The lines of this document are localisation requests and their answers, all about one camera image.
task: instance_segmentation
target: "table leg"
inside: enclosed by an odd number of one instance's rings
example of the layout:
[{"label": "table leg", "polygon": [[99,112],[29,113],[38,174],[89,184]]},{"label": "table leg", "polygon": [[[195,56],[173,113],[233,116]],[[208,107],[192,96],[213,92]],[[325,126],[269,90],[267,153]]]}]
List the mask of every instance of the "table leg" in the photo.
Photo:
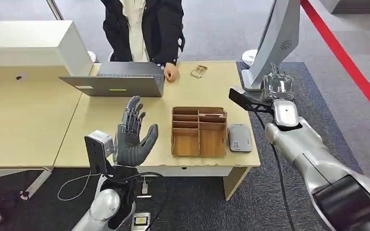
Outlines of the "table leg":
[{"label": "table leg", "polygon": [[223,177],[225,200],[228,201],[230,199],[250,169],[251,167],[233,167],[229,176]]}]

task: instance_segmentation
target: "person's hand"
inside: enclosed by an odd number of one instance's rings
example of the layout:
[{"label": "person's hand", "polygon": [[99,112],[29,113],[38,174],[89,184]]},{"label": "person's hand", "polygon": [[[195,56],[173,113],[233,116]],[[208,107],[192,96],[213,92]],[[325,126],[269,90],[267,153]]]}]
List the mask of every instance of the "person's hand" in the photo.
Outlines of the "person's hand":
[{"label": "person's hand", "polygon": [[174,64],[166,63],[164,76],[169,82],[174,82],[179,77],[178,68]]}]

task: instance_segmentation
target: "cardboard organizer box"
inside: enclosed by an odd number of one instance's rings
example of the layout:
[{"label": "cardboard organizer box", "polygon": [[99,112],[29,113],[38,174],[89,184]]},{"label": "cardboard organizer box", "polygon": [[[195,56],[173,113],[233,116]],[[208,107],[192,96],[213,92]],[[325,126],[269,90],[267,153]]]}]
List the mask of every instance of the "cardboard organizer box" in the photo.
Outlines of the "cardboard organizer box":
[{"label": "cardboard organizer box", "polygon": [[224,157],[226,128],[226,112],[221,107],[174,107],[172,155]]}]

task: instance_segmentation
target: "white cable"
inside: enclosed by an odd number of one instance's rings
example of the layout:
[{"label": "white cable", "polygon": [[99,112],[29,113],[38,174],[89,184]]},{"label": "white cable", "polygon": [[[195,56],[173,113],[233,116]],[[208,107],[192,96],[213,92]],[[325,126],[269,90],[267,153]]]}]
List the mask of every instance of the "white cable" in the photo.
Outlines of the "white cable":
[{"label": "white cable", "polygon": [[[98,174],[92,174],[92,170],[90,169],[90,173],[88,175],[84,175],[84,176],[81,176],[81,177],[77,177],[77,178],[74,178],[72,180],[69,180],[69,181],[66,181],[66,183],[64,183],[60,189],[59,189],[59,192],[57,193],[57,199],[61,200],[61,201],[71,201],[71,200],[74,200],[76,198],[78,198],[81,194],[83,194],[84,190],[86,189],[87,187],[87,183],[89,182],[89,179],[91,176],[98,176],[98,175],[101,175],[101,173],[98,173]],[[81,192],[77,195],[77,196],[74,196],[74,197],[71,197],[71,198],[67,198],[67,199],[63,199],[63,198],[60,198],[60,192],[62,191],[63,187],[67,184],[69,184],[70,182],[72,181],[75,181],[75,180],[78,180],[78,179],[81,179],[81,178],[84,178],[84,177],[87,177],[87,180],[86,180],[86,183],[84,184],[84,187],[83,189],[81,190]]]}]

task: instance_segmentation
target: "laptop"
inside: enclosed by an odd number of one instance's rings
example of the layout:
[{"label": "laptop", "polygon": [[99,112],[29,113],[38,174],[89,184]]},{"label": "laptop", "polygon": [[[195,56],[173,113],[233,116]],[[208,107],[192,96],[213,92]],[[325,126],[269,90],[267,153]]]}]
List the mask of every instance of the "laptop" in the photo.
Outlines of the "laptop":
[{"label": "laptop", "polygon": [[88,96],[162,97],[164,74],[155,63],[107,62],[97,76],[59,77]]}]

